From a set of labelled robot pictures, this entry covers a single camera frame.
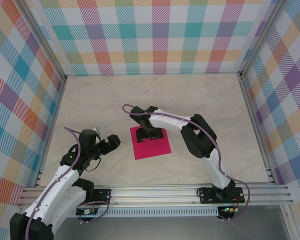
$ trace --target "enclosure wall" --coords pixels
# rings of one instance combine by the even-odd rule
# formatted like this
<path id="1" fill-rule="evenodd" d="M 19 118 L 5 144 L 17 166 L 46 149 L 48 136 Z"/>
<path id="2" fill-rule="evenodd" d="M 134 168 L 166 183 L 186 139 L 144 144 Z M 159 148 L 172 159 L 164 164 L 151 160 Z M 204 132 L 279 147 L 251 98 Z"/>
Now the enclosure wall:
<path id="1" fill-rule="evenodd" d="M 245 76 L 280 184 L 294 198 L 300 231 L 300 0 L 290 0 Z"/>
<path id="2" fill-rule="evenodd" d="M 35 178 L 62 81 L 12 0 L 0 0 L 0 240 Z"/>
<path id="3" fill-rule="evenodd" d="M 236 73 L 275 2 L 27 0 L 70 75 Z"/>

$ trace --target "pink square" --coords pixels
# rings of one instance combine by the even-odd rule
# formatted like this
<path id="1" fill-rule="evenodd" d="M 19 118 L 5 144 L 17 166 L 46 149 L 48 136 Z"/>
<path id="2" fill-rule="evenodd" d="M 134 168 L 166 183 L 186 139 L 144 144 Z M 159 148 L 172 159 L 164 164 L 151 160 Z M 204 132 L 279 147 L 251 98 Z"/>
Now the pink square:
<path id="1" fill-rule="evenodd" d="M 146 159 L 146 158 L 151 158 L 151 157 L 171 153 L 169 139 L 165 129 L 162 129 L 163 131 L 162 139 L 154 139 L 154 140 L 144 139 L 141 143 L 138 143 L 136 131 L 139 128 L 141 127 L 135 126 L 130 128 L 135 160 Z"/>

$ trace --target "beige surface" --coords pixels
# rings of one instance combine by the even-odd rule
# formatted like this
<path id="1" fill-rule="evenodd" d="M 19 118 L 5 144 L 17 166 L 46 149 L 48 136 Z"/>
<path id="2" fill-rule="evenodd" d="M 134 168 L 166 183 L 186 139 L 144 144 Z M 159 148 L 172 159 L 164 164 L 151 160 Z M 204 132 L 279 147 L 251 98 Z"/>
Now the beige surface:
<path id="1" fill-rule="evenodd" d="M 100 128 L 101 138 L 116 134 L 121 145 L 102 157 L 82 178 L 96 185 L 210 183 L 207 167 L 192 156 L 180 133 L 168 131 L 172 153 L 135 160 L 130 128 L 137 124 L 121 109 L 129 103 L 156 106 L 181 116 L 202 115 L 217 135 L 230 176 L 267 182 L 264 163 L 235 74 L 115 75 L 70 77 L 54 129 L 40 185 L 46 186 L 75 140 L 77 131 Z M 91 162 L 90 169 L 96 166 Z"/>

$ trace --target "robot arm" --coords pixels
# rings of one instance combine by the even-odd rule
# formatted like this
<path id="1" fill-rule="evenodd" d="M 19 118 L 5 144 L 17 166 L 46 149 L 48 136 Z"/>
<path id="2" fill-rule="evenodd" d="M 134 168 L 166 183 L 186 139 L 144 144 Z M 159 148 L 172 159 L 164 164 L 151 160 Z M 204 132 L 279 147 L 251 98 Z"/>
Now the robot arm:
<path id="1" fill-rule="evenodd" d="M 135 106 L 131 110 L 131 113 L 156 113 L 152 115 L 130 115 L 134 121 L 142 126 L 142 128 L 138 129 L 136 132 L 139 143 L 142 142 L 142 139 L 163 138 L 162 129 L 180 132 L 189 152 L 195 157 L 202 159 L 208 167 L 212 178 L 212 185 L 214 188 L 216 188 L 219 198 L 225 199 L 231 193 L 231 191 L 233 191 L 235 183 L 220 172 L 218 165 L 219 156 L 213 143 L 203 132 L 200 131 L 199 133 L 196 133 L 195 131 L 197 131 L 198 128 L 196 128 L 193 124 L 184 121 L 189 120 L 195 122 L 205 129 L 214 140 L 216 140 L 216 134 L 201 115 L 195 114 L 192 117 L 178 116 L 164 112 L 163 110 L 154 106 L 150 106 L 146 111 L 142 110 L 138 106 Z M 175 116 L 182 120 L 164 116 L 163 114 Z M 227 172 L 222 163 L 221 168 L 225 173 Z"/>
<path id="2" fill-rule="evenodd" d="M 60 165 L 51 182 L 44 189 L 36 201 L 28 207 L 23 214 L 15 213 L 10 220 L 11 240 L 23 240 L 28 221 L 35 211 L 30 228 L 31 240 L 53 240 L 54 235 L 65 219 L 82 203 L 94 199 L 94 183 L 80 178 L 83 171 L 92 160 L 115 150 L 120 145 L 117 135 L 108 136 L 108 142 L 101 140 L 94 130 L 83 130 L 79 134 L 80 156 L 73 168 L 60 180 L 73 164 L 78 155 L 78 145 L 72 146 L 68 153 L 62 157 Z M 38 201 L 45 195 L 41 205 Z"/>

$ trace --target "colorful plaid backdrop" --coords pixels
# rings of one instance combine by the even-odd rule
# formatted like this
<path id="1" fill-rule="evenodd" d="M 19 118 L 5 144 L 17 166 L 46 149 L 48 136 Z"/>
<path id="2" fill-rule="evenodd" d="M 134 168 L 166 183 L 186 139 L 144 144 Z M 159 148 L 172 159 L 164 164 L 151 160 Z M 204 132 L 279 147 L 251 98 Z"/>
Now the colorful plaid backdrop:
<path id="1" fill-rule="evenodd" d="M 63 67 L 87 75 L 237 72 L 271 1 L 27 2 Z"/>
<path id="2" fill-rule="evenodd" d="M 300 0 L 290 0 L 247 74 L 263 137 L 300 230 Z"/>
<path id="3" fill-rule="evenodd" d="M 0 240 L 39 167 L 61 84 L 13 1 L 0 0 Z"/>
<path id="4" fill-rule="evenodd" d="M 271 0 L 271 3 L 270 3 L 268 9 L 266 10 L 266 12 L 264 14 L 264 16 L 262 18 L 262 21 L 261 21 L 257 31 L 255 32 L 255 34 L 253 36 L 253 39 L 252 39 L 252 41 L 249 45 L 249 48 L 248 48 L 248 50 L 246 51 L 246 53 L 244 55 L 243 61 L 241 62 L 241 65 L 238 69 L 238 72 L 241 72 L 243 70 L 243 68 L 244 68 L 244 66 L 247 62 L 247 59 L 250 56 L 251 51 L 254 49 L 254 47 L 257 43 L 257 40 L 259 39 L 259 36 L 260 36 L 261 32 L 263 31 L 263 29 L 265 27 L 265 24 L 266 24 L 268 18 L 270 17 L 270 15 L 271 15 L 271 13 L 272 13 L 275 5 L 276 5 L 276 2 L 277 2 L 277 0 Z"/>

